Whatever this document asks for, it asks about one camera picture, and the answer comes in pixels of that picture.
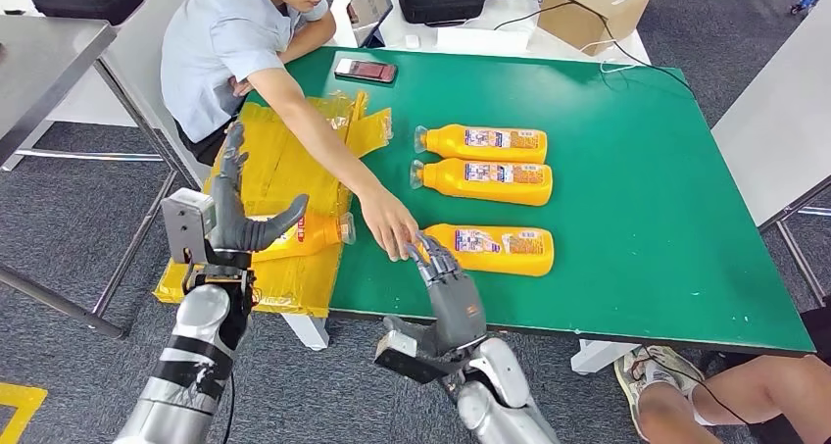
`short sleeve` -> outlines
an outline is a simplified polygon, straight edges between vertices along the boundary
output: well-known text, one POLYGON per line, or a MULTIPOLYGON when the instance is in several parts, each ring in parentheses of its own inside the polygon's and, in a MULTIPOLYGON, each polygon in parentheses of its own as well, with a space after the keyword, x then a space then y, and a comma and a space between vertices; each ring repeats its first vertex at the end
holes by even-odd
POLYGON ((249 20, 223 20, 211 27, 214 53, 237 80, 266 69, 282 69, 274 33, 249 20))
POLYGON ((326 0, 320 0, 320 2, 312 8, 312 10, 306 13, 301 13, 300 16, 302 16, 306 21, 317 21, 322 18, 327 11, 329 11, 329 3, 326 0))

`plastic bottle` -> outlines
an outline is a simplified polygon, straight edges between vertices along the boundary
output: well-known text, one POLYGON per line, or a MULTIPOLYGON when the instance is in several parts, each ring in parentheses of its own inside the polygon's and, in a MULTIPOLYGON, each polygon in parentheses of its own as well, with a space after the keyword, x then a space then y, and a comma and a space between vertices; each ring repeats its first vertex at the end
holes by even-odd
POLYGON ((346 213, 341 217, 306 214, 268 248, 254 253, 252 262, 309 256, 335 243, 355 243, 355 218, 346 213))
POLYGON ((551 197, 554 177, 547 165, 466 162, 449 158, 410 166, 410 186, 422 186, 448 196, 543 206, 551 197))
POLYGON ((542 228, 440 223, 424 233, 450 250, 465 270, 540 276, 554 264, 554 237, 542 228))
POLYGON ((444 158, 496 162, 545 163, 548 135, 530 128, 471 127, 451 123, 415 128, 415 152, 428 150, 444 158))

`green table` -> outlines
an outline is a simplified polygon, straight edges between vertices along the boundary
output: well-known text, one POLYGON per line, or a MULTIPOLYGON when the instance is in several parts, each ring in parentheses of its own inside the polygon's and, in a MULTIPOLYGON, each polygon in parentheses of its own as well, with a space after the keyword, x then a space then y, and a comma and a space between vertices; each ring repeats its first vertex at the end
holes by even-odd
MULTIPOLYGON (((601 74, 595 63, 339 48, 316 51, 289 71, 307 95, 364 89, 370 113, 392 108, 395 137, 364 161, 421 226, 527 225, 554 234, 554 268, 543 277, 470 273, 491 325, 627 343, 813 351, 698 106, 669 76, 646 68, 601 74), (335 78, 344 57, 396 64, 398 76, 392 85, 335 78), (413 129, 445 123, 545 130, 555 175, 549 204, 410 189, 413 129)), ((429 318, 415 265, 390 263, 359 211, 356 202, 358 242, 344 249, 332 313, 429 318)))

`table top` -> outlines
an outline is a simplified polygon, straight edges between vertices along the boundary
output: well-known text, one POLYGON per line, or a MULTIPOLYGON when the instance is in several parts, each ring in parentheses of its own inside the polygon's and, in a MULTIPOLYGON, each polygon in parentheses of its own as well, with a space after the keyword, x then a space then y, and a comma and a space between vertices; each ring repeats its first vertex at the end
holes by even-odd
POLYGON ((0 162, 115 38, 105 21, 0 16, 0 162))
MULTIPOLYGON (((364 89, 368 112, 392 108, 395 137, 364 161, 420 226, 539 226, 554 234, 557 255, 545 276, 470 272, 490 324, 626 342, 813 350, 698 106, 668 76, 646 68, 600 74, 596 64, 580 62, 329 47, 289 71, 307 95, 364 89), (343 57, 396 64, 399 74, 392 85, 336 79, 343 57), (549 204, 410 189, 414 127, 445 123, 548 132, 555 175, 549 204)), ((330 310, 429 318, 416 267, 390 263, 360 204, 352 210, 358 241, 344 249, 330 310)))
MULTIPOLYGON (((331 5, 332 15, 337 23, 337 30, 331 41, 332 45, 344 47, 356 47, 355 35, 346 14, 346 5, 350 0, 333 0, 331 5)), ((505 37, 492 37, 481 43, 468 44, 464 49, 456 48, 449 44, 440 44, 437 41, 439 28, 426 25, 413 25, 404 20, 401 14, 401 6, 398 0, 392 0, 393 10, 390 15, 381 23, 380 31, 390 50, 410 50, 406 46, 405 37, 415 35, 419 39, 418 52, 443 52, 443 53, 466 53, 476 55, 501 55, 520 56, 529 58, 574 60, 582 62, 603 62, 611 60, 616 64, 634 64, 630 58, 621 53, 615 47, 611 47, 596 56, 586 55, 568 43, 551 35, 537 27, 537 16, 517 23, 505 25, 500 31, 514 32, 524 36, 528 43, 524 51, 505 50, 500 47, 499 41, 505 37)), ((467 24, 457 27, 444 27, 448 29, 477 29, 487 33, 496 25, 502 22, 521 18, 539 10, 537 0, 485 0, 485 6, 479 17, 470 20, 467 24)), ((634 31, 628 37, 621 38, 619 44, 624 50, 639 60, 650 63, 644 44, 641 41, 638 31, 634 31)))

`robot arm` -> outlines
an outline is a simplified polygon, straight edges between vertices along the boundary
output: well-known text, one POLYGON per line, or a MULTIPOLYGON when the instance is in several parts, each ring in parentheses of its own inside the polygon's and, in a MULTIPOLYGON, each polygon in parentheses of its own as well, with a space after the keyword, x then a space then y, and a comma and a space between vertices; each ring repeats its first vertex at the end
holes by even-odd
POLYGON ((436 322, 423 327, 385 318, 391 331, 378 343, 375 362, 420 383, 454 375, 462 382, 459 415, 483 444, 559 444, 511 348, 486 337, 485 312, 472 279, 434 238, 422 235, 420 242, 429 261, 416 247, 410 253, 436 322))
POLYGON ((240 201, 241 123, 225 140, 213 198, 179 189, 162 201, 171 254, 196 269, 171 339, 141 392, 117 444, 204 443, 254 307, 251 252, 268 247, 297 223, 308 196, 265 222, 245 218, 240 201))

